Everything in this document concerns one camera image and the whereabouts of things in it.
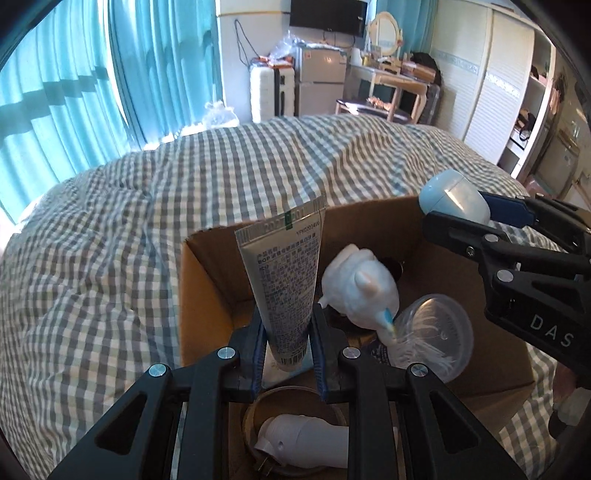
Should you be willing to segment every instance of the plastic bag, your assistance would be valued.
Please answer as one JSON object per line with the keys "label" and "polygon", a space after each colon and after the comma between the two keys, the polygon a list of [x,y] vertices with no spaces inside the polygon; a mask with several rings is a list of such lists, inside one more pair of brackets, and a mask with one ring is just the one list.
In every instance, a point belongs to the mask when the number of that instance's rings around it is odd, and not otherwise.
{"label": "plastic bag", "polygon": [[269,60],[271,62],[278,61],[284,59],[285,57],[295,53],[296,47],[300,44],[304,44],[305,42],[293,35],[291,32],[288,32],[285,37],[281,39],[281,41],[275,45],[271,53],[269,53]]}
{"label": "plastic bag", "polygon": [[240,125],[240,120],[234,113],[234,109],[224,105],[221,100],[215,103],[206,103],[205,110],[206,113],[202,123],[206,130],[237,127]]}

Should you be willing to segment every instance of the window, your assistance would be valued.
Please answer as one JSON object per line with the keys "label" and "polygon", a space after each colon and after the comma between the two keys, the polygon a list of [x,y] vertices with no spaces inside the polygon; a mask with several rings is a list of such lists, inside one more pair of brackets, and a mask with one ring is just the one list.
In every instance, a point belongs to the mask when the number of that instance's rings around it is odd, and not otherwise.
{"label": "window", "polygon": [[0,71],[0,208],[197,130],[221,98],[214,0],[61,1]]}

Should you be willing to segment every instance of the clear plastic lid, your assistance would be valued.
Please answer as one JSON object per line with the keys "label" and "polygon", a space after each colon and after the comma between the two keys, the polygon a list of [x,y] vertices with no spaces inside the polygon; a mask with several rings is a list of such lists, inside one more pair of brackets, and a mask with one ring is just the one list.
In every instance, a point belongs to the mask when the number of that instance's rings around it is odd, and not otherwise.
{"label": "clear plastic lid", "polygon": [[440,294],[415,301],[394,321],[394,335],[380,340],[390,364],[406,368],[427,365],[443,382],[456,378],[468,365],[474,346],[472,324],[463,307]]}

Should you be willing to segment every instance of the cardboard box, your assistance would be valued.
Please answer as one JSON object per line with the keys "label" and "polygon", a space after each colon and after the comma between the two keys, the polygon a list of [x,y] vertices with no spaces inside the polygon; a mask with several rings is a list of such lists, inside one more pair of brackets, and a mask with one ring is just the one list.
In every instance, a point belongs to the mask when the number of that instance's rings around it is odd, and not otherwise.
{"label": "cardboard box", "polygon": [[[403,262],[404,273],[398,282],[401,309],[428,293],[449,295],[462,304],[472,321],[474,350],[466,370],[448,386],[497,434],[533,388],[526,345],[486,320],[476,263],[426,242],[421,234],[422,217],[416,197],[328,209],[318,282],[339,251],[354,243],[369,248],[378,258]],[[241,226],[196,232],[183,245],[179,325],[183,365],[227,345],[232,331],[250,321],[254,299],[235,238]],[[313,385],[312,376],[300,377],[291,383]],[[230,412],[230,473],[242,480],[254,478],[254,472],[241,446],[238,411],[243,409]]]}

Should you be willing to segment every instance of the refrigerator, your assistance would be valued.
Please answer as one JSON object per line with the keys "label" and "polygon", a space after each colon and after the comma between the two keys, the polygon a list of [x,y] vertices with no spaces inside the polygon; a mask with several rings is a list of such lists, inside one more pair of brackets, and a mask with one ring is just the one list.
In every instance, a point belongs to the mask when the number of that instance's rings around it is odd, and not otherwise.
{"label": "refrigerator", "polygon": [[334,113],[343,98],[347,54],[328,46],[302,46],[295,55],[295,114]]}

